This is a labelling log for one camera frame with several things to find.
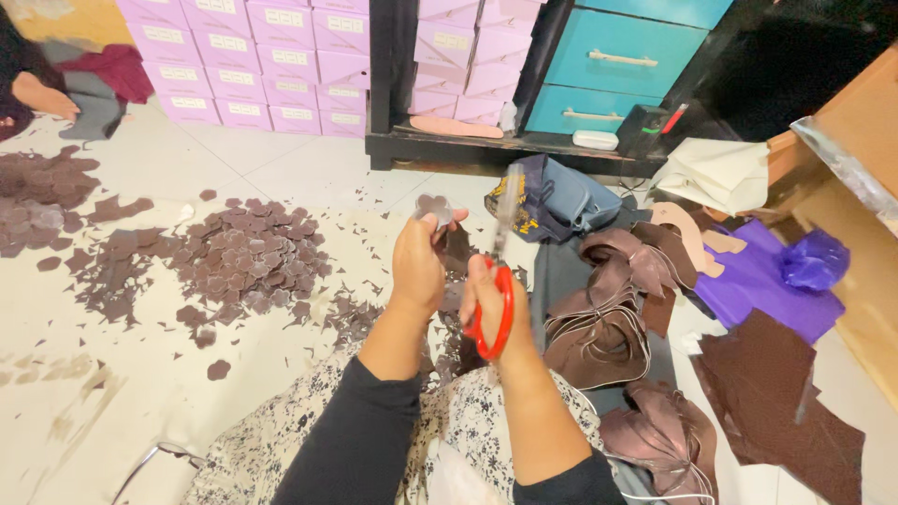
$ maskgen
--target scissors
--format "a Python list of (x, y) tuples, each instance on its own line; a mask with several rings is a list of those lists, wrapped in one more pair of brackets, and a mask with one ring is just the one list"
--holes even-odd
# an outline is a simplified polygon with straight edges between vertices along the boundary
[(524, 167), (522, 165), (512, 164), (508, 167), (505, 191), (498, 198), (496, 234), (493, 237), (493, 248), (486, 259), (488, 269), (492, 269), (493, 265), (498, 266), (496, 288), (502, 293), (503, 297), (502, 320), (499, 323), (498, 335), (496, 336), (496, 341), (493, 342), (493, 347), (490, 348), (487, 345), (487, 341), (483, 338), (483, 329), (480, 326), (483, 311), (480, 308), (480, 303), (474, 308), (474, 317), (471, 320), (471, 324), (464, 328), (465, 336), (474, 339), (477, 343), (477, 352), (484, 359), (496, 359), (502, 354), (502, 349), (505, 348), (508, 341), (508, 334), (511, 332), (512, 322), (515, 320), (515, 292), (511, 269), (508, 268), (502, 257), (506, 248), (508, 230), (515, 223), (517, 189), (523, 176)]

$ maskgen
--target red scissors handle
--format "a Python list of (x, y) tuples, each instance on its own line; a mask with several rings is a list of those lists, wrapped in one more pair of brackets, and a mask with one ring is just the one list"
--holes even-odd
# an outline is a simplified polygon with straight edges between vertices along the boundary
[[(490, 258), (485, 259), (487, 268), (493, 268), (493, 261)], [(512, 284), (511, 269), (508, 267), (500, 267), (496, 272), (496, 288), (502, 293), (504, 303), (502, 307), (502, 321), (499, 323), (499, 332), (496, 335), (496, 341), (493, 347), (487, 345), (487, 341), (483, 339), (483, 328), (480, 326), (480, 320), (483, 316), (483, 310), (480, 303), (474, 309), (474, 319), (471, 324), (464, 329), (465, 336), (474, 339), (477, 342), (477, 352), (484, 359), (496, 359), (502, 354), (508, 342), (508, 334), (511, 332), (512, 322), (515, 320), (515, 291)]]

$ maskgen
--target drawer handle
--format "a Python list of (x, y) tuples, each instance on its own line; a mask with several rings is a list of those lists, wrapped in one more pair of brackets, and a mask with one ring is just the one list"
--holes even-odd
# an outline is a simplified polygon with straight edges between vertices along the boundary
[(648, 56), (639, 58), (627, 58), (625, 56), (614, 56), (610, 54), (605, 54), (599, 49), (593, 49), (589, 53), (589, 57), (592, 59), (604, 59), (608, 61), (616, 61), (618, 63), (629, 63), (631, 65), (642, 65), (642, 66), (657, 66), (658, 62), (654, 59), (649, 59)]
[(601, 114), (584, 114), (582, 112), (574, 112), (570, 107), (562, 112), (561, 115), (566, 118), (580, 118), (581, 120), (623, 121), (623, 116), (618, 116), (615, 112), (612, 112), (607, 116)]

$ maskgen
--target stack of shoe boxes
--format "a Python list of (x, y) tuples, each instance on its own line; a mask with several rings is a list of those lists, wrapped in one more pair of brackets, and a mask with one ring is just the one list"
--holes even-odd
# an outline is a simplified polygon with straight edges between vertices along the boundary
[(540, 0), (420, 0), (409, 114), (496, 126), (515, 96)]
[(175, 121), (364, 137), (367, 0), (117, 0)]

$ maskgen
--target left hand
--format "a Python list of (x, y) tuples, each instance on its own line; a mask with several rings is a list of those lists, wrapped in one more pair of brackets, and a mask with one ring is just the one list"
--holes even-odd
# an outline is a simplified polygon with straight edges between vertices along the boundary
[[(468, 216), (467, 208), (453, 210), (454, 230)], [(443, 302), (446, 272), (436, 256), (435, 244), (445, 228), (436, 229), (436, 216), (427, 214), (420, 220), (409, 219), (393, 249), (393, 291), (388, 306), (430, 317)]]

